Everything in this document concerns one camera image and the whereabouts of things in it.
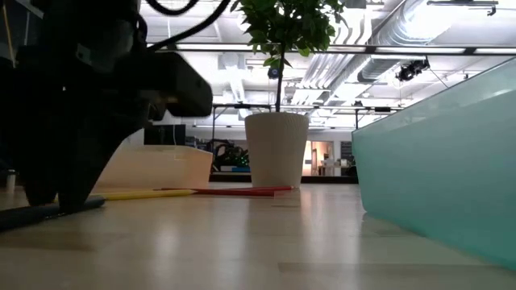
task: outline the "ventilation duct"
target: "ventilation duct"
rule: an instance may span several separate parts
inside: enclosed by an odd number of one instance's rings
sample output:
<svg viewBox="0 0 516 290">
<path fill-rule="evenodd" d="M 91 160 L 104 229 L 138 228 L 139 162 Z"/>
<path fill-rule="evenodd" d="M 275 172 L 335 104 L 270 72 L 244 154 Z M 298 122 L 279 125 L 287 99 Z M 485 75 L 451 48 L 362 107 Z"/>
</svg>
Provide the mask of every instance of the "ventilation duct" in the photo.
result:
<svg viewBox="0 0 516 290">
<path fill-rule="evenodd" d="M 426 45 L 445 32 L 458 18 L 461 7 L 428 6 L 427 0 L 407 0 L 391 19 L 374 35 L 371 45 Z M 356 80 L 373 83 L 400 60 L 373 59 L 355 56 L 343 75 L 334 83 L 342 84 L 355 73 L 355 68 L 367 64 L 356 74 Z"/>
</svg>

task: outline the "black cable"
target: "black cable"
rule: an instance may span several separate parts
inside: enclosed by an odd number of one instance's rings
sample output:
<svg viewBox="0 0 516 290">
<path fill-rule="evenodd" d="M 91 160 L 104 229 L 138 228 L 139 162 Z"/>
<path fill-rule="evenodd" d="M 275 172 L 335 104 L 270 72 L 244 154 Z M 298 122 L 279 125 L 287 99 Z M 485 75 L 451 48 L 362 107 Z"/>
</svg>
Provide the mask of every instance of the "black cable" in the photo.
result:
<svg viewBox="0 0 516 290">
<path fill-rule="evenodd" d="M 205 19 L 203 22 L 190 28 L 187 31 L 183 31 L 182 33 L 180 33 L 178 35 L 175 35 L 168 39 L 162 40 L 159 43 L 154 43 L 152 46 L 147 48 L 147 50 L 149 52 L 158 51 L 160 48 L 164 48 L 169 44 L 174 44 L 174 43 L 178 42 L 179 40 L 183 40 L 187 37 L 190 37 L 192 35 L 195 35 L 201 31 L 203 31 L 209 25 L 213 24 L 215 22 L 215 20 L 217 20 L 217 18 L 220 17 L 220 15 L 222 15 L 222 13 L 226 10 L 227 6 L 229 5 L 230 1 L 231 0 L 222 0 L 220 2 L 220 5 L 218 5 L 217 9 L 215 9 L 215 11 L 213 12 L 213 14 L 210 15 L 210 17 Z"/>
<path fill-rule="evenodd" d="M 197 2 L 199 2 L 199 0 L 190 0 L 188 2 L 188 4 L 186 4 L 186 6 L 184 6 L 183 8 L 181 8 L 180 10 L 171 10 L 167 7 L 164 7 L 162 6 L 161 4 L 158 3 L 157 0 L 146 0 L 148 5 L 150 7 L 152 7 L 152 9 L 160 12 L 161 14 L 163 15 L 168 15 L 168 16 L 178 16 L 178 15 L 182 15 L 184 14 L 186 11 L 192 9 L 192 7 L 195 6 L 195 4 L 197 4 Z"/>
</svg>

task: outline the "ceiling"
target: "ceiling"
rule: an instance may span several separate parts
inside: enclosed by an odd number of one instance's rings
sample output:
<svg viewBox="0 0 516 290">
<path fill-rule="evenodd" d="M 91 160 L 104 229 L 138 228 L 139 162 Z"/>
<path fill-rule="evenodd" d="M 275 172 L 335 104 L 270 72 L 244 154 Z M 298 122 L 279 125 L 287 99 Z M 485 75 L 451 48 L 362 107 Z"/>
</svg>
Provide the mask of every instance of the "ceiling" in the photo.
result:
<svg viewBox="0 0 516 290">
<path fill-rule="evenodd" d="M 372 27 L 367 28 L 364 24 L 360 26 L 362 35 L 371 35 L 371 28 L 382 22 L 389 13 L 401 2 L 401 0 L 371 0 L 368 9 L 363 12 L 364 19 L 370 19 Z M 417 2 L 422 0 L 407 0 L 407 2 Z M 170 8 L 183 7 L 187 0 L 160 0 L 164 6 Z M 493 16 L 487 16 L 490 8 L 471 8 L 463 7 L 460 10 L 445 10 L 450 15 L 439 13 L 417 14 L 413 23 L 430 23 L 433 27 L 435 37 L 425 44 L 432 45 L 506 45 L 513 46 L 516 44 L 516 1 L 499 0 L 497 13 Z M 199 3 L 188 13 L 180 17 L 166 17 L 155 12 L 144 1 L 142 2 L 140 13 L 148 22 L 149 33 L 148 42 L 154 43 L 184 31 L 212 13 L 219 1 L 199 1 Z M 241 23 L 241 15 L 234 12 L 230 13 L 229 9 L 210 27 L 204 31 L 183 40 L 187 43 L 246 43 L 249 37 L 243 34 Z M 442 27 L 435 23 L 447 23 Z M 385 31 L 389 25 L 382 27 L 378 34 L 389 33 Z M 360 40 L 356 39 L 354 44 L 360 44 Z M 277 82 L 269 80 L 267 76 L 268 69 L 263 68 L 260 62 L 267 58 L 266 55 L 258 53 L 239 53 L 231 56 L 236 60 L 236 66 L 228 65 L 222 52 L 183 52 L 183 56 L 191 63 L 191 65 L 209 81 L 212 85 L 214 93 L 214 102 L 233 103 L 238 100 L 246 103 L 269 103 L 275 98 Z M 431 70 L 423 71 L 423 73 L 415 77 L 412 81 L 400 84 L 394 78 L 394 74 L 399 70 L 399 64 L 407 62 L 403 60 L 391 69 L 385 70 L 381 77 L 377 78 L 373 83 L 357 84 L 356 77 L 343 77 L 343 74 L 349 74 L 355 70 L 352 65 L 358 63 L 357 58 L 347 56 L 348 63 L 336 71 L 331 70 L 331 64 L 335 59 L 328 59 L 323 66 L 321 56 L 302 57 L 298 54 L 288 54 L 287 59 L 293 65 L 292 68 L 286 68 L 284 73 L 284 83 L 287 86 L 285 96 L 282 96 L 284 104 L 294 105 L 332 105 L 332 106 L 350 106 L 354 101 L 361 101 L 364 106 L 410 106 L 415 102 L 419 102 L 424 98 L 430 97 L 449 86 L 455 85 L 463 81 L 466 77 L 472 77 L 481 73 L 501 62 L 508 60 L 509 57 L 504 56 L 430 56 L 428 58 Z M 328 86 L 318 88 L 307 88 L 302 86 L 304 80 L 308 80 L 309 71 L 314 69 L 314 75 L 319 77 L 330 76 L 338 77 L 333 82 L 328 82 Z M 245 114 L 253 114 L 255 111 L 243 112 L 237 110 L 227 110 L 218 119 L 218 123 L 222 125 L 243 125 L 243 117 Z M 321 126 L 339 126 L 354 127 L 355 116 L 341 114 L 334 110 L 318 110 L 304 111 L 312 117 L 312 123 Z M 360 125 L 364 126 L 370 122 L 374 122 L 383 115 L 367 114 L 361 116 Z M 209 125 L 211 120 L 194 120 L 196 124 Z"/>
</svg>

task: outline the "frosted glass partition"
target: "frosted glass partition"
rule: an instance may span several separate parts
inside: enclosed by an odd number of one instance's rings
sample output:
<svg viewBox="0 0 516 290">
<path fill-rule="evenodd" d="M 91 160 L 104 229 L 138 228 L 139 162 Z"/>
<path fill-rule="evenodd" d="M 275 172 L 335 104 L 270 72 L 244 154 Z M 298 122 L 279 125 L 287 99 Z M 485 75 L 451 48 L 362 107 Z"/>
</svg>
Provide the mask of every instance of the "frosted glass partition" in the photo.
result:
<svg viewBox="0 0 516 290">
<path fill-rule="evenodd" d="M 356 130 L 365 209 L 516 269 L 516 61 Z"/>
</svg>

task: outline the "plant stem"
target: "plant stem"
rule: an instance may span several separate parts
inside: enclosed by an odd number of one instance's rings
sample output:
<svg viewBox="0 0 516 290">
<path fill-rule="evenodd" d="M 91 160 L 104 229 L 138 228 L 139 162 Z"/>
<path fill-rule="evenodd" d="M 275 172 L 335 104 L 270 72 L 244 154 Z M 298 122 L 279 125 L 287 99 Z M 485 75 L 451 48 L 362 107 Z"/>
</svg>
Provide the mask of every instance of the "plant stem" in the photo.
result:
<svg viewBox="0 0 516 290">
<path fill-rule="evenodd" d="M 284 43 L 281 44 L 281 58 L 280 58 L 280 71 L 277 78 L 277 92 L 276 92 L 276 112 L 280 111 L 281 105 L 281 82 L 283 81 L 283 69 L 285 68 L 285 48 Z"/>
</svg>

